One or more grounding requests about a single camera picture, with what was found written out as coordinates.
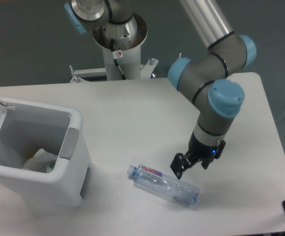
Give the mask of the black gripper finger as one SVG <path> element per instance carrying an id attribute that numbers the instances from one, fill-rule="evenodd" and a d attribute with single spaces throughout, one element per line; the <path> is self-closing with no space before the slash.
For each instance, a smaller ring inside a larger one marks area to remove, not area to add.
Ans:
<path id="1" fill-rule="evenodd" d="M 189 157 L 190 154 L 188 152 L 185 154 L 177 153 L 174 156 L 170 168 L 177 179 L 181 179 L 183 173 L 190 168 Z"/>
<path id="2" fill-rule="evenodd" d="M 214 161 L 214 157 L 210 157 L 210 158 L 201 158 L 201 166 L 206 170 L 208 169 L 210 163 L 212 163 Z"/>

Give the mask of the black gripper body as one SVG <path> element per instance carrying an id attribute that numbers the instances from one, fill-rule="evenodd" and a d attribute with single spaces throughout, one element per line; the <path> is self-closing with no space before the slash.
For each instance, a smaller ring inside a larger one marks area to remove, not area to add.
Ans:
<path id="1" fill-rule="evenodd" d="M 201 158 L 214 157 L 215 159 L 219 159 L 225 145 L 226 142 L 223 139 L 217 141 L 216 146 L 205 145 L 192 134 L 189 141 L 189 150 L 187 151 L 190 154 L 190 168 L 196 163 L 201 162 Z"/>

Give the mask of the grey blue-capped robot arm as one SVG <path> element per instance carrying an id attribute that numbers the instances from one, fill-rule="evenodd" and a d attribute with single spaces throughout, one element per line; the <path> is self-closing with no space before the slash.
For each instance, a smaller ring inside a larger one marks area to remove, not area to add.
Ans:
<path id="1" fill-rule="evenodd" d="M 170 167 L 177 178 L 196 163 L 207 169 L 220 158 L 224 137 L 238 115 L 245 94 L 228 79 L 254 61 L 256 46 L 245 35 L 236 35 L 214 0 L 180 2 L 208 55 L 195 62 L 178 58 L 168 70 L 168 79 L 200 112 L 185 154 L 175 155 Z M 79 33 L 91 31 L 104 52 L 108 80 L 142 78 L 139 49 L 147 36 L 144 20 L 133 12 L 129 0 L 69 0 L 64 9 Z"/>

